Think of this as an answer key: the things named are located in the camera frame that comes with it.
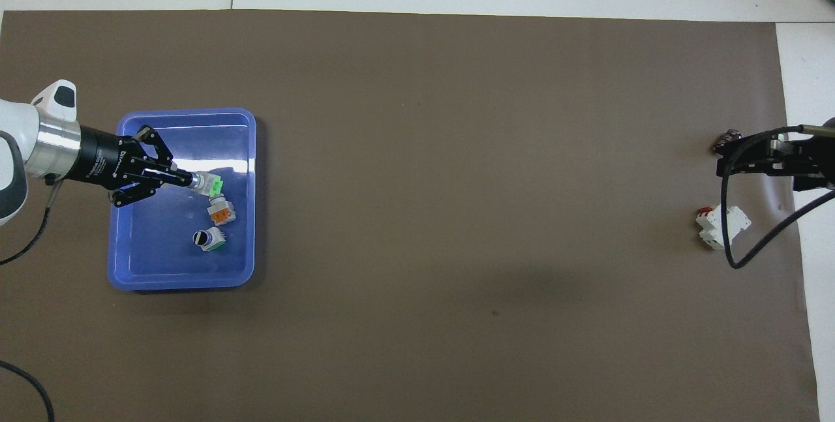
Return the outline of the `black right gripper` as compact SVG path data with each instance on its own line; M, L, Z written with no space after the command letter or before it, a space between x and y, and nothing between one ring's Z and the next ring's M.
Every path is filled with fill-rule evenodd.
M725 143L726 152L748 151L758 145L768 145L776 134L752 134ZM716 176L763 174L770 177L793 178L793 190L806 191L834 187L834 140L833 136L812 136L805 140L783 142L785 151L782 161L718 160Z

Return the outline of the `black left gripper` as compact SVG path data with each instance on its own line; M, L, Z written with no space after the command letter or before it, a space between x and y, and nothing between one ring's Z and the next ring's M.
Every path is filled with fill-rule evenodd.
M68 178L104 188L115 207L154 196L162 185L191 188L193 183L193 173L174 167L173 154L149 125L134 136L81 125L80 150Z

